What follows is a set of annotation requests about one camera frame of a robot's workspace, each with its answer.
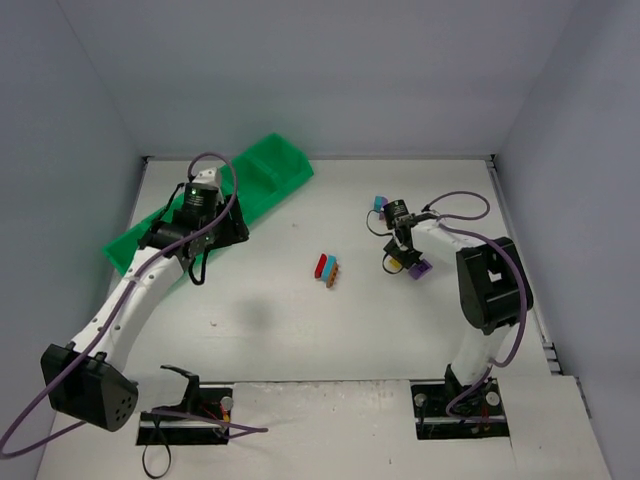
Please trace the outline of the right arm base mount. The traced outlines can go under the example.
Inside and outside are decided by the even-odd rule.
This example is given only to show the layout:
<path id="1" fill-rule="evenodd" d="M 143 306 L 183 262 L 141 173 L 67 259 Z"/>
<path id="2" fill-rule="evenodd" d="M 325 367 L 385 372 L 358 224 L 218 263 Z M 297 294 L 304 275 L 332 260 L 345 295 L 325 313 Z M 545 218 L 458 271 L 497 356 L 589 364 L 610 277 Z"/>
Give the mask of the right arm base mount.
<path id="1" fill-rule="evenodd" d="M 410 383 L 410 395 L 419 441 L 507 438 L 509 425 L 498 381 L 489 377 L 476 390 L 450 403 L 469 389 L 447 374 L 445 380 Z"/>

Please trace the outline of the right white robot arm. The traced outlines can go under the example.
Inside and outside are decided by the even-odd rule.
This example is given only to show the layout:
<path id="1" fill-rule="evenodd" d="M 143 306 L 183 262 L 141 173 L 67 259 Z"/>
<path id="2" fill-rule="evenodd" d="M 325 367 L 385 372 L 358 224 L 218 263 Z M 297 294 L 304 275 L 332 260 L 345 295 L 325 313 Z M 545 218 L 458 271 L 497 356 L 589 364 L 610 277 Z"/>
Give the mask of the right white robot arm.
<path id="1" fill-rule="evenodd" d="M 407 271 L 435 259 L 455 267 L 460 308 L 467 326 L 447 366 L 445 385 L 455 395 L 486 381 L 494 367 L 514 360 L 526 330 L 533 295 L 514 241 L 491 239 L 449 225 L 429 208 L 411 213 L 395 200 L 381 208 L 389 230 L 385 255 Z"/>

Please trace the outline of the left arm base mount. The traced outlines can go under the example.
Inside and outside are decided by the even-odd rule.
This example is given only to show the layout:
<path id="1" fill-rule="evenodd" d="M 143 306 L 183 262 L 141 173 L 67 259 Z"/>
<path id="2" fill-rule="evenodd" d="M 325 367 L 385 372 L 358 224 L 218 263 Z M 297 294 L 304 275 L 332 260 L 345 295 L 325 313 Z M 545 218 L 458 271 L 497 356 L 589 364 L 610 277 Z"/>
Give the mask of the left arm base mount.
<path id="1" fill-rule="evenodd" d="M 160 406 L 160 410 L 179 412 L 198 417 L 197 420 L 173 415 L 144 412 L 140 423 L 136 444 L 143 446 L 142 469 L 148 479 L 163 479 L 172 466 L 172 446 L 218 446 L 229 443 L 229 427 L 204 422 L 201 418 L 216 422 L 230 423 L 234 405 L 233 388 L 230 385 L 202 386 L 198 375 L 171 365 L 161 369 L 174 372 L 187 379 L 186 391 L 181 402 L 174 406 Z M 153 473 L 147 464 L 150 446 L 163 447 L 167 464 L 161 473 Z"/>

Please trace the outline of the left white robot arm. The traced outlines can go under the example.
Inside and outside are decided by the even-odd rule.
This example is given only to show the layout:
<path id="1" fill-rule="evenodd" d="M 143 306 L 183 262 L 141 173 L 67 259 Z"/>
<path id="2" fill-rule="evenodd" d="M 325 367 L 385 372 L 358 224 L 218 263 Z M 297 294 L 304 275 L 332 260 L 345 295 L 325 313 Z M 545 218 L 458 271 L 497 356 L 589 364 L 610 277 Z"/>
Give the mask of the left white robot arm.
<path id="1" fill-rule="evenodd" d="M 246 241 L 240 206 L 217 180 L 184 187 L 182 205 L 155 218 L 138 241 L 128 272 L 89 324 L 67 345 L 41 358 L 51 407 L 114 432 L 137 412 L 176 407 L 195 387 L 195 375 L 162 365 L 130 380 L 125 366 L 147 320 L 167 291 L 214 249 Z"/>

